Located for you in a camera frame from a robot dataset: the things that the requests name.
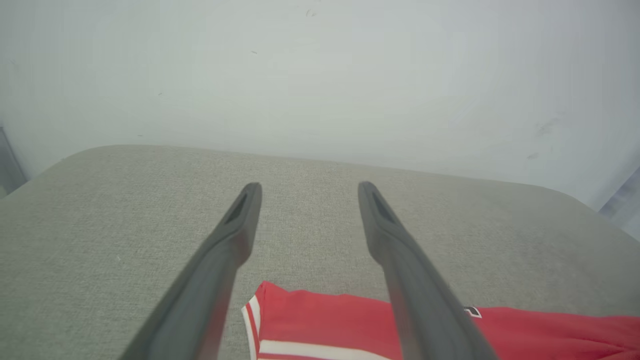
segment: fabric texture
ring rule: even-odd
[[[113,359],[242,187],[258,181],[253,252],[220,359],[248,359],[238,311],[263,281],[388,300],[358,210],[373,182],[463,304],[640,315],[640,243],[579,201],[522,185],[203,149],[75,154],[0,200],[0,354]]]
[[[640,317],[466,307],[501,360],[640,359]],[[263,282],[242,308],[251,360],[402,360],[391,304]]]

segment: gray cushion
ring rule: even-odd
[[[101,147],[0,200],[0,354],[113,359],[240,189],[262,183],[253,254],[220,359],[248,359],[240,307],[262,281],[388,299],[356,187],[378,186],[462,303],[640,315],[640,243],[552,190],[201,149]]]

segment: red cloth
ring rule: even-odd
[[[640,318],[465,309],[502,360],[640,359]],[[263,282],[242,312],[252,360],[402,360],[388,302]]]

